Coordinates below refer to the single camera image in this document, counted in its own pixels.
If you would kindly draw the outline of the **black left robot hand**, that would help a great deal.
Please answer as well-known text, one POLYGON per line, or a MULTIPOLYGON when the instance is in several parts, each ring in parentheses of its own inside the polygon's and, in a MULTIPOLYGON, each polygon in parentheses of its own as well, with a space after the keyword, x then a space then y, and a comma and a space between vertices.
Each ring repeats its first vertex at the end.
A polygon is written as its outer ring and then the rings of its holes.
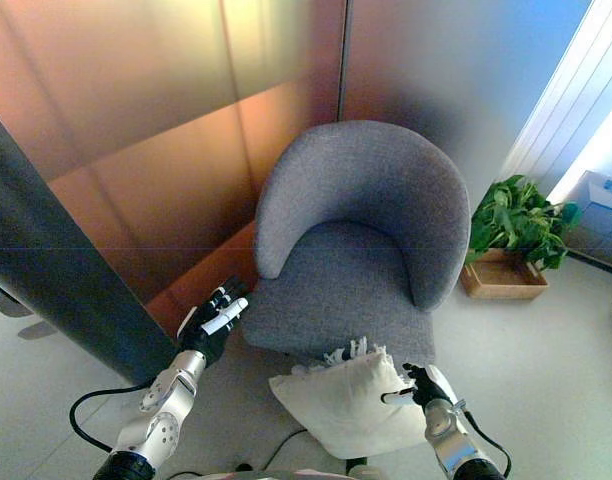
POLYGON ((231 276, 218 286, 209 298, 188 312, 177 331, 179 351, 200 352, 208 368, 218 361, 230 332, 249 306, 248 288, 237 276, 231 276))

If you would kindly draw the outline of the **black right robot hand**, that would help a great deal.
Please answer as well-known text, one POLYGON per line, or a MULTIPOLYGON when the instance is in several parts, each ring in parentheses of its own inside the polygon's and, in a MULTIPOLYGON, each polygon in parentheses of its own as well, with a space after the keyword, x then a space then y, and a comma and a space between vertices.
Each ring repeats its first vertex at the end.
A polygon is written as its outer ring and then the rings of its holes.
POLYGON ((457 395, 443 373, 433 364, 418 366, 404 363, 402 365, 412 384, 399 391, 386 392, 380 396, 385 405, 417 405, 425 410, 426 406, 436 399, 445 400, 450 405, 458 403, 457 395))

